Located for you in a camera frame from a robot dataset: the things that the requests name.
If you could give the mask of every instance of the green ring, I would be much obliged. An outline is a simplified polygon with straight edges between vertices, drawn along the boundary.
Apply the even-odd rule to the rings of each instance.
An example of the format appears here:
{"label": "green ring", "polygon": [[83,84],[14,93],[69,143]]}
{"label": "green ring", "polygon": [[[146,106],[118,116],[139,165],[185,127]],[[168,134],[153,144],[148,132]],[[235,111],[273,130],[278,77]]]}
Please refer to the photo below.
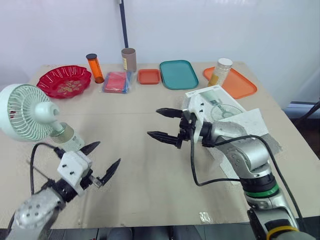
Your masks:
{"label": "green ring", "polygon": [[249,197],[252,197],[252,198],[261,198],[261,197],[268,197],[274,193],[276,193],[277,191],[279,190],[279,186],[278,184],[276,183],[274,185],[273,188],[271,188],[270,190],[268,191],[261,191],[261,192],[249,192],[249,191],[246,191],[245,194]]}

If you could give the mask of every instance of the yellow ring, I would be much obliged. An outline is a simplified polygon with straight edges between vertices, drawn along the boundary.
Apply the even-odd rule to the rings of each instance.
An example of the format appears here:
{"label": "yellow ring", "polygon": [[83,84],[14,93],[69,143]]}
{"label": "yellow ring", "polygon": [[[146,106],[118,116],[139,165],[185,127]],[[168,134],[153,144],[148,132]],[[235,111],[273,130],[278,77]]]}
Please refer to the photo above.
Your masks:
{"label": "yellow ring", "polygon": [[277,232],[281,232],[281,231],[285,231],[285,230],[289,230],[289,231],[297,231],[299,232],[299,230],[293,226],[278,226],[276,228],[271,229],[268,234],[266,235],[266,240],[270,240],[271,236]]}

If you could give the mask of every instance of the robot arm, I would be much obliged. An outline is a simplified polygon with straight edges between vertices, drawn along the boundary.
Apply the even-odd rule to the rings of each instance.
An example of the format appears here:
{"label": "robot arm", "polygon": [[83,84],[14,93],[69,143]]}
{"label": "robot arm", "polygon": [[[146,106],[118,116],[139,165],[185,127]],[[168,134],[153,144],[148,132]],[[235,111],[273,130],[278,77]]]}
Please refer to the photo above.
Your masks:
{"label": "robot arm", "polygon": [[58,214],[75,196],[81,196],[91,184],[104,186],[117,170],[120,159],[113,163],[102,177],[94,177],[92,161],[86,157],[100,142],[94,142],[81,151],[64,152],[56,148],[61,162],[58,172],[62,178],[49,180],[39,192],[32,195],[15,211],[12,230],[7,240],[46,240],[47,230],[56,221]]}
{"label": "robot arm", "polygon": [[292,239],[293,235],[297,239],[314,239],[299,232],[296,219],[272,174],[269,152],[259,139],[247,137],[233,141],[247,135],[246,130],[237,123],[203,121],[199,124],[197,116],[189,111],[161,108],[157,112],[165,117],[181,118],[180,132],[175,137],[150,131],[148,134],[152,138],[180,148],[182,141],[192,140],[194,143],[195,138],[198,140],[202,137],[204,147],[217,147],[225,154],[240,179],[250,206],[247,211],[250,225],[257,239]]}

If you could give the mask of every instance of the small white fan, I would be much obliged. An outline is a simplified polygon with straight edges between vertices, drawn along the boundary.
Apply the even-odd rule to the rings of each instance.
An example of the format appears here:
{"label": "small white fan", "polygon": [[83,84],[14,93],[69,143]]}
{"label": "small white fan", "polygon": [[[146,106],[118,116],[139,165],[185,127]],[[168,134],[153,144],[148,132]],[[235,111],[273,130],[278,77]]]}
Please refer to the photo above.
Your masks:
{"label": "small white fan", "polygon": [[40,141],[51,136],[65,151],[78,150],[84,141],[66,123],[57,122],[59,108],[38,87],[12,84],[0,93],[0,127],[18,141]]}

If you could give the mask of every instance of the orange rectangular tray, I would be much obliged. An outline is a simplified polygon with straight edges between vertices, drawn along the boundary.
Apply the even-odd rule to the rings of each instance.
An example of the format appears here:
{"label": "orange rectangular tray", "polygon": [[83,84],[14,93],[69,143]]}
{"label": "orange rectangular tray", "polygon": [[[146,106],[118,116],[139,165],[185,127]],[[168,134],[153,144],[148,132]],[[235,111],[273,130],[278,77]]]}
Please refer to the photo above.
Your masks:
{"label": "orange rectangular tray", "polygon": [[[215,67],[209,67],[203,71],[203,76],[209,81]],[[242,99],[257,92],[258,88],[251,81],[231,68],[226,77],[223,89],[228,92],[234,99]]]}
{"label": "orange rectangular tray", "polygon": [[158,84],[161,81],[161,74],[158,69],[140,69],[138,72],[140,84]]}

